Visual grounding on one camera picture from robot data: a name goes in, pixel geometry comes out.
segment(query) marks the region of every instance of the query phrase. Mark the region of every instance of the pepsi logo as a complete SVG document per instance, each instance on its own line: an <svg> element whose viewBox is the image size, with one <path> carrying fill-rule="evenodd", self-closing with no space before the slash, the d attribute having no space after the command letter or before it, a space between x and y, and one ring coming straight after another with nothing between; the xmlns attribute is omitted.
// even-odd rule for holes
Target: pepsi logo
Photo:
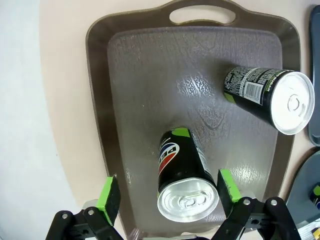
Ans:
<svg viewBox="0 0 320 240"><path fill-rule="evenodd" d="M180 147L174 142L166 143L161 149L159 154L159 174L165 166L178 154Z"/></svg>

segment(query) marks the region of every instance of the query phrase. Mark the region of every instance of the handle cutout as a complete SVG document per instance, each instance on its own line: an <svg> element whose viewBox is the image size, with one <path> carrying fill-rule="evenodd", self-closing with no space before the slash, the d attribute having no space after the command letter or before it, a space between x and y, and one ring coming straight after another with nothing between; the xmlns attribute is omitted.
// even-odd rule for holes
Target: handle cutout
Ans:
<svg viewBox="0 0 320 240"><path fill-rule="evenodd" d="M219 6L195 5L174 10L170 13L169 18L174 24L200 20L230 24L235 20L236 14Z"/></svg>

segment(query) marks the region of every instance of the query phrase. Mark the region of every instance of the silver can top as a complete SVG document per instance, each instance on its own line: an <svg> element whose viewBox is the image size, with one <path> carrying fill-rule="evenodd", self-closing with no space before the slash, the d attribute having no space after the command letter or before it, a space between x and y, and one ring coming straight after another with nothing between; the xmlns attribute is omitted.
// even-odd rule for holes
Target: silver can top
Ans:
<svg viewBox="0 0 320 240"><path fill-rule="evenodd" d="M208 216L218 202L218 191L212 183L190 177L166 186L159 194L157 205L167 219L190 223Z"/></svg>
<svg viewBox="0 0 320 240"><path fill-rule="evenodd" d="M271 118L285 135L294 135L308 124L315 108L315 91L310 79L301 72L284 75L271 98Z"/></svg>

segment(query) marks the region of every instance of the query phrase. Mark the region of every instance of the white table surface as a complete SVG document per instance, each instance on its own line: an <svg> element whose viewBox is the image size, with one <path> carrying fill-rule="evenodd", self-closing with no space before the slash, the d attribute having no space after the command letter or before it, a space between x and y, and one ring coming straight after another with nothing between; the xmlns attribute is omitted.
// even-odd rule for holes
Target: white table surface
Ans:
<svg viewBox="0 0 320 240"><path fill-rule="evenodd" d="M108 14L157 7L168 0L42 0L39 12L40 60L49 119L59 158L79 207L99 197L106 169L89 86L85 39L89 27ZM292 22L301 46L301 71L310 76L309 14L320 0L235 0L255 12ZM285 197L293 176L313 147L307 132L294 138L283 179Z"/></svg>

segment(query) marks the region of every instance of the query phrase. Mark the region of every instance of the screw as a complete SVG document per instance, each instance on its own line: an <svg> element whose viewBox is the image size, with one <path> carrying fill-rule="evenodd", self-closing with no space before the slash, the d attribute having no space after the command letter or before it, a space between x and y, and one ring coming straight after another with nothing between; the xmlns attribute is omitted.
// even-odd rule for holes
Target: screw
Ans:
<svg viewBox="0 0 320 240"><path fill-rule="evenodd" d="M272 206L276 206L277 204L278 204L277 200L274 200L274 199L271 200L271 205L272 205Z"/></svg>
<svg viewBox="0 0 320 240"><path fill-rule="evenodd" d="M243 204L244 205L249 205L250 204L250 200L246 198L245 200L243 200Z"/></svg>

